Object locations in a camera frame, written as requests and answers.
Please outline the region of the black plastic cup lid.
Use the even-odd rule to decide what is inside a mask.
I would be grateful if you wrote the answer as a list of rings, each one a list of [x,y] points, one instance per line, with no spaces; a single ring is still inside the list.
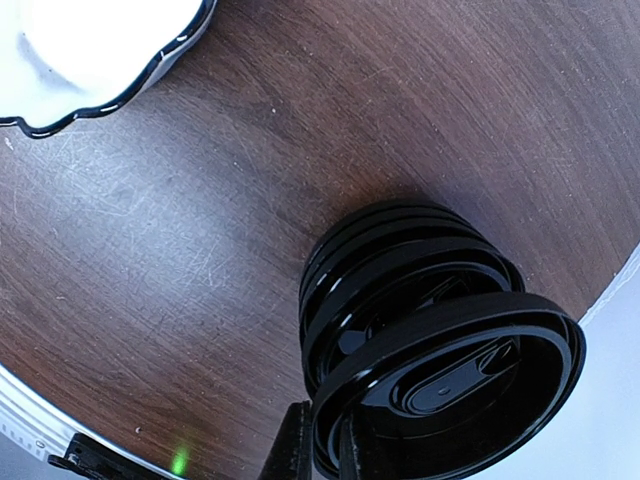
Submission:
[[[340,429],[359,414],[400,479],[462,479],[531,440],[574,390],[579,324],[530,293],[473,295],[386,325],[313,399],[313,457],[339,473]]]

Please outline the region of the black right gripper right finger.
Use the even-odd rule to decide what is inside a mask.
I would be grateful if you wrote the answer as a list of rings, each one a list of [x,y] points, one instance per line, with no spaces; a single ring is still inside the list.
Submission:
[[[358,417],[348,417],[339,435],[339,478],[361,480],[366,467],[366,432]]]

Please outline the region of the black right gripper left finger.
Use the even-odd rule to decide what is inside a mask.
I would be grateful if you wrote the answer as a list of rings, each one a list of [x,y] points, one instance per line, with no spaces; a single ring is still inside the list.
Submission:
[[[311,402],[292,403],[286,411],[263,466],[264,480],[312,477]]]

